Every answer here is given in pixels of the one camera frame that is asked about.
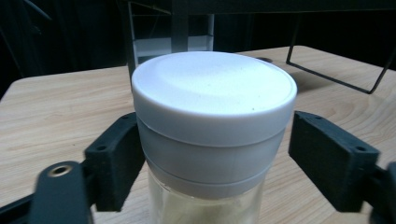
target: white lid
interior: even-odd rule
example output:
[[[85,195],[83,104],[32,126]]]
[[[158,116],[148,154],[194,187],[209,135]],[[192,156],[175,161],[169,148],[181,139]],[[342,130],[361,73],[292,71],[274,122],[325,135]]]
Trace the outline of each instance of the white lid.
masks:
[[[270,63],[208,51],[149,60],[132,84],[136,114],[151,130],[211,147],[254,144],[281,132],[297,92]]]

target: wooden table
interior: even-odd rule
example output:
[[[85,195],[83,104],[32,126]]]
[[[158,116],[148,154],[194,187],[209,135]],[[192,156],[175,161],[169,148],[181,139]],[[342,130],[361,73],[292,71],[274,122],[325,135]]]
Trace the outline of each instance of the wooden table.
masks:
[[[320,115],[381,150],[379,165],[396,161],[396,72],[373,95],[285,64],[288,48],[242,54],[265,57],[290,73],[299,88],[296,110]],[[366,87],[381,70],[307,47],[293,60]],[[134,111],[127,67],[16,81],[0,103],[0,206],[33,192],[41,170],[58,161],[83,161],[83,150],[118,117]],[[260,223],[366,223],[371,211],[340,214],[289,157],[290,124],[262,195]],[[96,223],[147,223],[147,165],[120,213],[94,213]]]

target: wooden tabletop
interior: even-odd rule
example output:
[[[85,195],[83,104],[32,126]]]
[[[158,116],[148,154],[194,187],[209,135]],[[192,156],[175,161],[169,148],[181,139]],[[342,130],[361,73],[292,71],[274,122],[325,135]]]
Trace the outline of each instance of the wooden tabletop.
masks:
[[[271,59],[292,75],[296,110],[322,116],[379,149],[378,164],[396,161],[396,72],[367,95],[285,64],[288,48],[242,54]],[[369,89],[381,68],[316,49],[295,47],[291,59]],[[41,170],[59,161],[83,161],[83,150],[111,123],[134,111],[127,67],[29,77],[12,84],[0,103],[0,206],[33,192]],[[290,124],[265,180],[260,223],[367,223],[336,212],[289,157]],[[144,166],[120,213],[94,213],[95,223],[147,223]]]

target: light wood surface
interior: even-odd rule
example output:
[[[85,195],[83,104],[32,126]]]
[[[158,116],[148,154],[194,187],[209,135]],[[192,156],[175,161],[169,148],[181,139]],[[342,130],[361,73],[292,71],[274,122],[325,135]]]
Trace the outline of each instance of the light wood surface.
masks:
[[[396,161],[396,72],[373,95],[285,64],[288,48],[242,54],[274,61],[296,80],[296,110],[322,116],[381,150],[378,164]],[[292,61],[370,88],[379,67],[307,47]],[[0,103],[0,206],[33,192],[41,170],[59,161],[83,161],[83,150],[118,117],[133,112],[127,67],[18,80]],[[336,212],[289,157],[290,124],[265,180],[260,223],[367,223],[371,211]],[[94,213],[95,223],[147,223],[145,165],[120,213]]]

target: dark background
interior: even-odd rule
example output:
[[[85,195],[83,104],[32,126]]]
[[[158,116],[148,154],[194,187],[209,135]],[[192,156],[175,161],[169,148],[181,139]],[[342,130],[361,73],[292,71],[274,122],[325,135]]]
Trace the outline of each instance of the dark background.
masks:
[[[121,17],[110,0],[31,0],[51,20],[20,0],[0,0],[0,97],[23,77],[126,64]],[[134,6],[137,38],[170,34],[170,18]],[[217,15],[214,50],[238,52],[290,44],[295,14]],[[191,35],[207,27],[191,17]],[[297,39],[306,45],[383,66],[396,45],[395,11],[305,13]],[[391,65],[396,69],[396,62]]]

